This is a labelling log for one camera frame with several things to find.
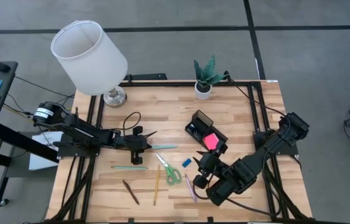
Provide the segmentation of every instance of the scissors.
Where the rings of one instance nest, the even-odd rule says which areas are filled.
[[[158,159],[165,167],[165,171],[167,171],[167,184],[179,184],[182,181],[182,175],[180,174],[179,170],[174,169],[173,167],[168,165],[167,162],[165,162],[157,153],[155,153],[155,155],[157,155]]]

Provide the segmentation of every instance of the silver lamp base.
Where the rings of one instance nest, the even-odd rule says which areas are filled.
[[[108,93],[105,93],[103,95],[103,99],[109,107],[117,108],[125,103],[126,92],[122,87],[117,86],[115,89],[110,90]]]

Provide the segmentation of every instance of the gray concrete floor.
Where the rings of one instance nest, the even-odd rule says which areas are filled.
[[[350,25],[350,0],[250,2],[256,26]],[[82,19],[106,28],[247,25],[244,5],[237,0],[0,0],[0,29],[59,29]],[[192,79],[193,59],[215,54],[219,72],[257,78],[248,31],[108,35],[128,59],[132,74],[165,72],[170,79]],[[53,36],[0,34],[0,60],[18,61],[17,76],[69,95],[75,87],[50,53]],[[350,108],[350,30],[258,31],[257,37],[267,79],[279,80],[287,110],[311,126],[298,147],[313,216],[350,222],[350,141],[343,133]],[[41,101],[61,98],[19,80],[10,94],[29,111]],[[15,106],[10,98],[6,103]],[[16,131],[35,130],[6,110],[0,122]],[[39,221],[53,177],[10,179],[5,197],[12,201],[0,208],[0,223]]]

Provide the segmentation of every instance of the pink object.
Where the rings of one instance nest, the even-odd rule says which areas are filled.
[[[212,133],[208,136],[206,136],[205,138],[203,138],[205,146],[208,147],[209,150],[213,150],[216,149],[216,145],[219,142],[218,137]]]

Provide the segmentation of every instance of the table lamp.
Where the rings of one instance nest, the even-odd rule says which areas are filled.
[[[75,21],[64,27],[50,50],[80,92],[104,94],[111,107],[125,103],[125,90],[118,85],[127,73],[126,58],[97,22]]]

